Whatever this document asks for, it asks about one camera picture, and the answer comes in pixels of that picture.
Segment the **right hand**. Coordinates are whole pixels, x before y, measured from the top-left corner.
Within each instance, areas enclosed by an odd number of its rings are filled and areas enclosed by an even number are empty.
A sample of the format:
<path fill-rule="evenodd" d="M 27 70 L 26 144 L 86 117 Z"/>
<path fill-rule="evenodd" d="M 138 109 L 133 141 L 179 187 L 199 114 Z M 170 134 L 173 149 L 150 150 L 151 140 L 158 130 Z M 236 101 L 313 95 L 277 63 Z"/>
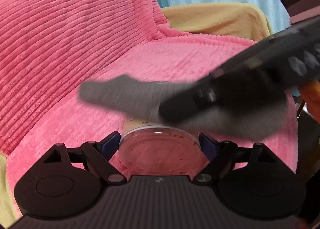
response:
<path fill-rule="evenodd" d="M 308 112 L 314 119 L 320 122 L 320 83 L 319 80 L 311 81 L 310 83 L 300 85 L 298 90 L 302 99 L 306 102 Z"/>

